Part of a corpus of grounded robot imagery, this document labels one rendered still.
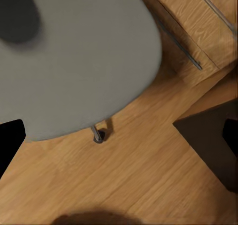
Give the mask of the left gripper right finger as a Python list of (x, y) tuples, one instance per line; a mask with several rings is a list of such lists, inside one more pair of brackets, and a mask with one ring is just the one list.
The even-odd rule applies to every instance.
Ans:
[(226, 119), (222, 130), (222, 137), (238, 158), (238, 121)]

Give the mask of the swivel chair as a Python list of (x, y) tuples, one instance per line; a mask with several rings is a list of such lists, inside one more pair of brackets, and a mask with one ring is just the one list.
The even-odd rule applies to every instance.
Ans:
[(23, 141), (91, 128), (155, 80), (157, 25), (142, 0), (0, 0), (0, 124), (21, 119)]

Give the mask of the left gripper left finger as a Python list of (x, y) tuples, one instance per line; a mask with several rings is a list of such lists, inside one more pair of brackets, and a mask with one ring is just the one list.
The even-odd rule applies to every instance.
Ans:
[(25, 139), (21, 119), (0, 124), (0, 178)]

